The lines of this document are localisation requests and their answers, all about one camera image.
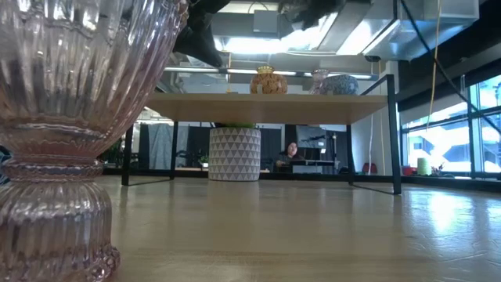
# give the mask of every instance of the wooden table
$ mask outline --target wooden table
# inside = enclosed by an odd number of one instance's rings
[[[368,95],[386,82],[385,96]],[[314,95],[256,95],[256,94],[170,94],[155,92],[147,107],[172,119],[174,123],[172,151],[177,149],[179,121],[284,123],[290,125],[347,125],[348,182],[353,184],[355,166],[351,144],[351,124],[370,116],[387,106],[390,125],[391,172],[394,191],[400,194],[401,172],[398,154],[397,107],[395,78],[392,74],[382,77],[360,96]],[[125,142],[124,163],[127,164],[128,147],[132,145],[132,129]],[[128,185],[130,171],[124,165],[123,185]],[[171,170],[170,179],[175,177]]]
[[[387,106],[387,97],[156,92],[146,106],[173,121],[351,125]]]

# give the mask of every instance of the person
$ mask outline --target person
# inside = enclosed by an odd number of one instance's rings
[[[287,151],[280,154],[280,159],[276,161],[276,167],[282,168],[289,165],[290,161],[303,161],[304,158],[297,154],[297,144],[292,142],[287,147]]]

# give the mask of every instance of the yellow vase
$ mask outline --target yellow vase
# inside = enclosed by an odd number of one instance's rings
[[[250,81],[250,94],[287,94],[287,80],[280,74],[273,74],[270,66],[258,68]]]

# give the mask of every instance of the wooden shelf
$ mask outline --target wooden shelf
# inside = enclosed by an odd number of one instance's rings
[[[155,92],[146,106],[174,121],[350,125],[387,106],[387,97]]]

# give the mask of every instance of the geometric patterned planter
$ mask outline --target geometric patterned planter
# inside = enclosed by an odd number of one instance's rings
[[[209,179],[257,181],[261,171],[261,131],[214,128],[209,149]]]

